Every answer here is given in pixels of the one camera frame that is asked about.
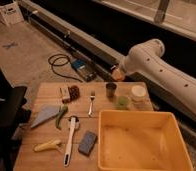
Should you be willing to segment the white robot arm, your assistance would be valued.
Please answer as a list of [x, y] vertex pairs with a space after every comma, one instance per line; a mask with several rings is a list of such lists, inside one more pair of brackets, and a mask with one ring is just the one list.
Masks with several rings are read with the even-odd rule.
[[138, 72], [173, 94], [196, 116], [196, 79], [163, 61], [164, 53], [165, 45], [159, 39], [137, 44], [112, 71], [112, 77], [123, 81]]

